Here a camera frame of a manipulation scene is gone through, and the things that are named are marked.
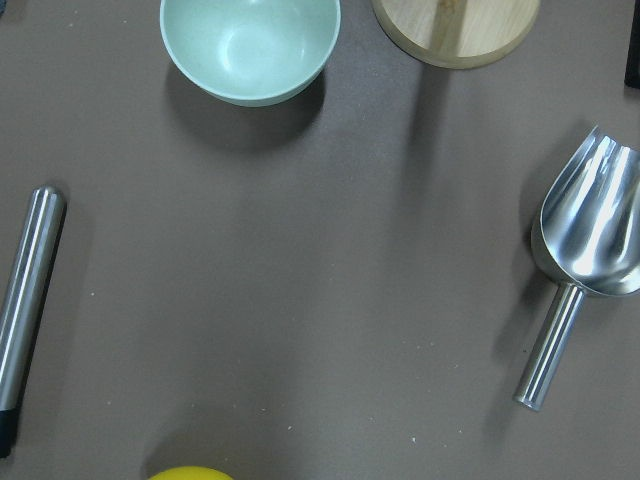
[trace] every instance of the wooden coaster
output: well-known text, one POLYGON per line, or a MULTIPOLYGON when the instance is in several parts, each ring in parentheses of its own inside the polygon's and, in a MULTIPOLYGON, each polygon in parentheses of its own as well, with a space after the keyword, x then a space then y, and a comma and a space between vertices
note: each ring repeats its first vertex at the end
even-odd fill
POLYGON ((371 0, 380 25, 402 50, 432 65, 473 68, 516 48, 540 0, 371 0))

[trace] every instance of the tabletop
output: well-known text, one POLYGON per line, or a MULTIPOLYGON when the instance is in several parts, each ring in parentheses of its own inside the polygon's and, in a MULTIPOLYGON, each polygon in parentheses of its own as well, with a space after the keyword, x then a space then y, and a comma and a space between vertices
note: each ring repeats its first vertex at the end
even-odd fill
POLYGON ((0 289, 30 192, 68 211, 0 478, 636 479, 640 297, 589 298, 541 412, 529 232, 595 125, 640 147, 628 0, 543 1, 492 65, 420 63, 368 0, 303 93, 223 103, 158 0, 9 0, 0 289))

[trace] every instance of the scoop handle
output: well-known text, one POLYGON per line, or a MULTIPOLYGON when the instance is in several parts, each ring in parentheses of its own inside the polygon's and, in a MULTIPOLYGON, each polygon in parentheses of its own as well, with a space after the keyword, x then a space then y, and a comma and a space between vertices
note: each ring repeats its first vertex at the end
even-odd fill
POLYGON ((542 408, 585 296, 584 290, 574 284, 563 283, 558 287, 520 378, 520 384, 513 395, 516 402, 536 412, 542 408))

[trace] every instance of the metal handle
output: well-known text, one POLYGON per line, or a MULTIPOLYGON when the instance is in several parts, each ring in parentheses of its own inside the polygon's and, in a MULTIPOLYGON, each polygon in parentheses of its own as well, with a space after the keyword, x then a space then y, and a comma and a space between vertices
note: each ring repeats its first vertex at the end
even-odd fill
POLYGON ((0 411, 17 405, 64 209, 55 188, 33 191, 0 315, 0 411))
POLYGON ((558 288, 513 395, 516 402, 536 412, 542 408, 585 295, 584 290, 573 284, 562 284, 558 288))

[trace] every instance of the black rubber tip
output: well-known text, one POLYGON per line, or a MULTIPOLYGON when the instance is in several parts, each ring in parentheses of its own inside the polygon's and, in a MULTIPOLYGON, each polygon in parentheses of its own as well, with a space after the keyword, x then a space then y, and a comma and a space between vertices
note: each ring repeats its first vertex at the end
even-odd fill
POLYGON ((18 433, 18 409, 0 411, 0 458, 7 458, 18 433))

